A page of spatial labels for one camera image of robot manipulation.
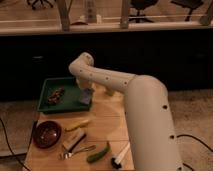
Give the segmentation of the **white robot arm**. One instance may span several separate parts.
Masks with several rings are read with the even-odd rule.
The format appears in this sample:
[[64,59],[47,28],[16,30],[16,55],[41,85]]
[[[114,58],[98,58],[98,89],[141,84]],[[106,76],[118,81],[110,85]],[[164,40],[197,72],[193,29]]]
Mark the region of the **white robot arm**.
[[96,68],[81,53],[69,65],[80,88],[92,82],[124,94],[124,111],[136,171],[184,171],[168,91],[157,78]]

